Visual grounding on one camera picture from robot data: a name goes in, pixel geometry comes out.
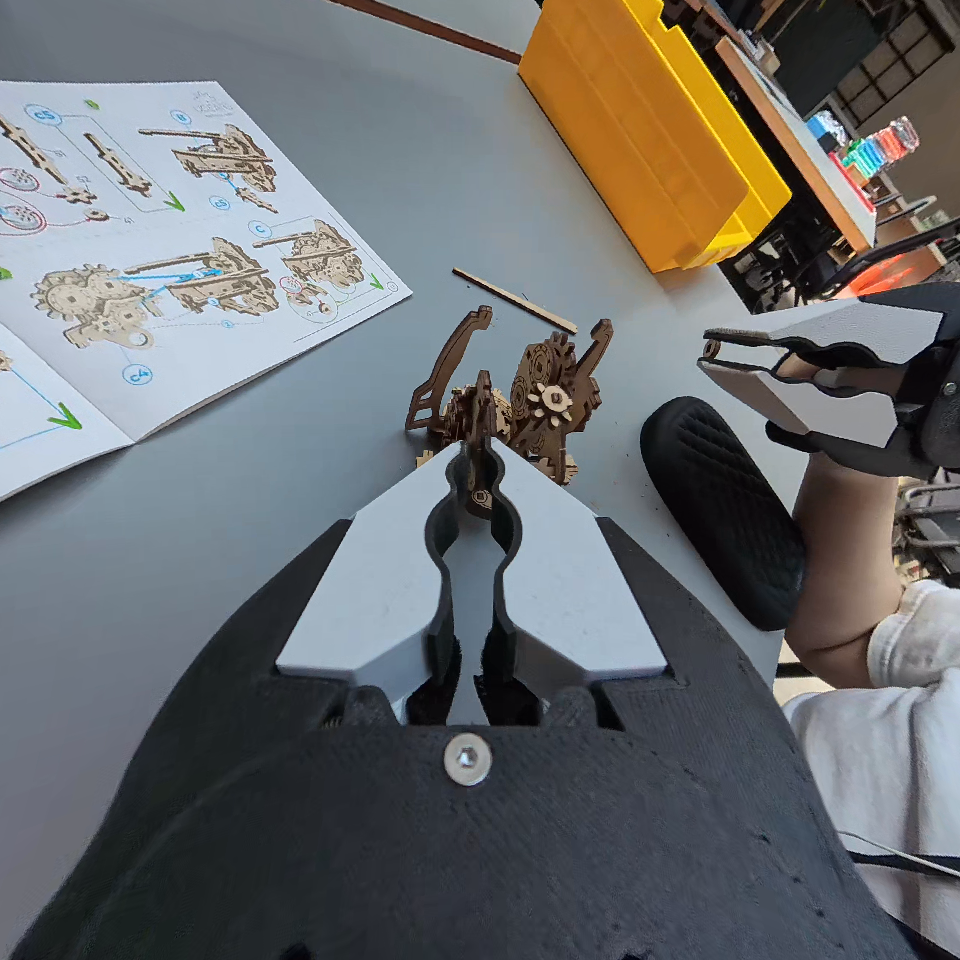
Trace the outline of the person's right forearm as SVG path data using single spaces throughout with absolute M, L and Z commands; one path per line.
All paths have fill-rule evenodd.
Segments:
M 870 689 L 873 631 L 897 612 L 904 587 L 892 537 L 899 481 L 812 454 L 794 508 L 806 569 L 785 642 L 835 689 Z

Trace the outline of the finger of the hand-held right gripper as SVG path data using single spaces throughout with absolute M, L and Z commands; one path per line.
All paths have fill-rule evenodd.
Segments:
M 905 367 L 911 375 L 947 374 L 947 340 L 941 338 L 942 310 L 922 309 L 871 299 L 839 299 L 751 316 L 740 327 L 714 327 L 703 338 L 706 374 L 726 371 L 762 373 L 754 365 L 724 361 L 726 344 L 774 347 L 803 357 L 819 369 Z
M 822 369 L 811 379 L 781 378 L 759 367 L 702 358 L 718 387 L 777 427 L 884 449 L 898 426 L 894 394 L 901 367 Z

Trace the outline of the white assembly instruction booklet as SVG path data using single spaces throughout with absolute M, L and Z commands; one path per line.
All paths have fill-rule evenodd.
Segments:
M 1 84 L 1 498 L 409 287 L 214 81 Z

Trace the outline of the yellow plastic bin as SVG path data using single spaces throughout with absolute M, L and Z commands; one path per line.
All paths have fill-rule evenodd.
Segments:
M 742 253 L 792 194 L 659 1 L 546 1 L 519 76 L 648 269 Z

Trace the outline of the person's right hand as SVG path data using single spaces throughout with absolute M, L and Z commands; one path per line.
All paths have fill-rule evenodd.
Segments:
M 834 392 L 837 387 L 837 371 L 815 366 L 796 353 L 784 356 L 776 365 L 773 376 L 789 386 L 811 384 L 821 392 Z

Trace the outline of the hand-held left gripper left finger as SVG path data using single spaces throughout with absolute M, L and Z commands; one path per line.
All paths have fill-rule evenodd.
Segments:
M 461 486 L 458 443 L 354 515 L 277 657 L 281 674 L 377 688 L 410 724 L 411 696 L 443 681 L 455 647 L 444 555 Z

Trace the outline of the grey desk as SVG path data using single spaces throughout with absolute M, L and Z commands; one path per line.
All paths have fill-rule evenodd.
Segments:
M 615 336 L 570 492 L 686 585 L 773 681 L 750 625 L 651 486 L 647 417 L 714 406 L 792 505 L 804 467 L 696 368 L 742 321 L 717 267 L 650 273 L 515 66 L 328 2 L 2 2 L 2 76 L 215 80 L 413 291 L 153 438 L 2 504 L 2 958 L 99 828 L 188 666 L 330 524 L 408 474 L 415 386 L 465 314 L 464 372 L 509 385 L 545 323 L 462 268 Z

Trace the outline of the brown-edged grey table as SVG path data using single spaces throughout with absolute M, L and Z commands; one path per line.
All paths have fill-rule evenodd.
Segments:
M 426 37 L 517 66 L 542 8 L 535 1 L 342 1 Z

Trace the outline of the long white worktable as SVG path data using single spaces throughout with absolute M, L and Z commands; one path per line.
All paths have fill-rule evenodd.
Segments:
M 870 251 L 877 237 L 877 211 L 870 199 L 738 44 L 724 37 L 715 51 L 740 102 L 757 113 L 762 130 L 786 154 L 846 243 L 858 255 Z

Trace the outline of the thin wooden stick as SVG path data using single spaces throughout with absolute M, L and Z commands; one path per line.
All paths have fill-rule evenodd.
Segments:
M 452 274 L 468 284 L 494 295 L 499 300 L 508 303 L 516 308 L 524 311 L 527 314 L 530 314 L 536 318 L 539 318 L 545 321 L 547 324 L 552 327 L 563 330 L 569 334 L 577 335 L 579 333 L 579 328 L 572 321 L 560 317 L 556 313 L 546 309 L 543 306 L 534 304 L 531 300 L 524 296 L 510 293 L 497 285 L 488 282 L 474 274 L 469 273 L 468 271 L 462 270 L 460 268 L 453 268 Z

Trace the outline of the wooden gear mechanism model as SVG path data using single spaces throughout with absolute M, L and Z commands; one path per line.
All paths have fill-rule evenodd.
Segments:
M 478 519 L 492 518 L 493 481 L 482 463 L 486 440 L 498 440 L 559 486 L 567 486 L 578 467 L 567 449 L 568 436 L 585 430 L 601 405 L 594 372 L 613 341 L 612 321 L 602 318 L 591 330 L 591 345 L 577 359 L 566 332 L 529 344 L 510 393 L 493 385 L 482 370 L 474 385 L 449 389 L 474 334 L 494 318 L 490 306 L 467 314 L 446 341 L 430 377 L 414 390 L 406 431 L 426 429 L 440 450 L 467 443 L 471 464 L 466 509 Z

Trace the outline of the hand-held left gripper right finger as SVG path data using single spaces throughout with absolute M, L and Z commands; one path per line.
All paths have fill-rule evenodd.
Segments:
M 480 674 L 491 726 L 536 726 L 558 694 L 665 676 L 668 661 L 599 517 L 498 439 L 485 442 L 504 551 Z

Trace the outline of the person's white shirt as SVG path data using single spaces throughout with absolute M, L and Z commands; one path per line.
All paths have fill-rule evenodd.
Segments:
M 783 711 L 847 849 L 959 855 L 959 592 L 910 585 L 874 629 L 873 689 L 802 694 Z

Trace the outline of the colourful plastic containers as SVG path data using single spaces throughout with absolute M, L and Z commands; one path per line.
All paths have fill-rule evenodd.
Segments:
M 913 154 L 921 143 L 906 116 L 863 138 L 855 138 L 829 110 L 814 114 L 805 126 L 828 158 L 857 186 L 866 186 Z

